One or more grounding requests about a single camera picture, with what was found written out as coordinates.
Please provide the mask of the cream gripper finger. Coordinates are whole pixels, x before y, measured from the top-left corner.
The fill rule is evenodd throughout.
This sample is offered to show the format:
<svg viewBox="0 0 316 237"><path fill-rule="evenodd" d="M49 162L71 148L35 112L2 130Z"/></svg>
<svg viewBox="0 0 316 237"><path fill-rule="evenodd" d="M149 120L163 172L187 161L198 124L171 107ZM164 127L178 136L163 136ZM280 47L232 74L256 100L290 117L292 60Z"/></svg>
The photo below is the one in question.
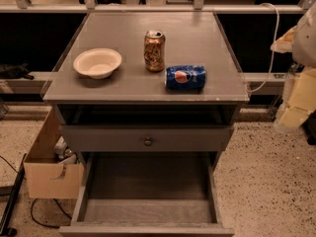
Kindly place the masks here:
<svg viewBox="0 0 316 237"><path fill-rule="evenodd" d="M316 68L288 75L283 88L282 104L277 110L274 128L288 133L300 128L316 111Z"/></svg>
<svg viewBox="0 0 316 237"><path fill-rule="evenodd" d="M292 42L296 27L289 29L284 35L275 40L271 45L271 51L278 53L292 52Z"/></svg>

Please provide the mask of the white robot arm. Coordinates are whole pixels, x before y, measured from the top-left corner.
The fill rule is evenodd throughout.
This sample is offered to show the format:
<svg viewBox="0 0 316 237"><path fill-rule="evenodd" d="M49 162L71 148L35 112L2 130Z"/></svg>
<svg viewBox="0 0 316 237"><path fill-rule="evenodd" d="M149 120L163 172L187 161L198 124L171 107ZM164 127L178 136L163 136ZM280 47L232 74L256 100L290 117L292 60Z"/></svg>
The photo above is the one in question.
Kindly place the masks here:
<svg viewBox="0 0 316 237"><path fill-rule="evenodd" d="M288 75L277 110L274 127L286 133L298 129L316 111L316 5L313 4L297 25L271 45L279 53L290 52L303 70Z"/></svg>

